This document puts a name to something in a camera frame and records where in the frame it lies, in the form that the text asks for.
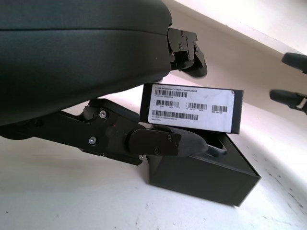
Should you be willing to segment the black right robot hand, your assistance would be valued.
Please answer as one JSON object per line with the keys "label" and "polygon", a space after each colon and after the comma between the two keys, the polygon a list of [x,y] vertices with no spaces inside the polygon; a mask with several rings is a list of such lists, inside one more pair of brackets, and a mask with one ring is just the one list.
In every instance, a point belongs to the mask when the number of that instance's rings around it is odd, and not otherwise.
{"label": "black right robot hand", "polygon": [[[302,73],[307,73],[307,56],[303,54],[287,52],[282,58],[282,62],[292,68],[300,70]],[[298,92],[290,92],[281,89],[271,89],[269,93],[270,99],[288,106],[290,109],[297,110],[307,114],[306,94]]]}

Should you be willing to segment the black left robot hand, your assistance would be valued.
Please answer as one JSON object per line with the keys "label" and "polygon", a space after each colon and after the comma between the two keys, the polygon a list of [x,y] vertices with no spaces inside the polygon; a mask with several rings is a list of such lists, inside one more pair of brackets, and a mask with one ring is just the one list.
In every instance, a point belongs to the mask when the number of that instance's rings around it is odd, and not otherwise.
{"label": "black left robot hand", "polygon": [[146,128],[105,95],[207,74],[197,35],[173,29],[160,0],[3,0],[0,3],[0,135],[41,138],[139,165],[142,156],[207,152],[199,135]]}

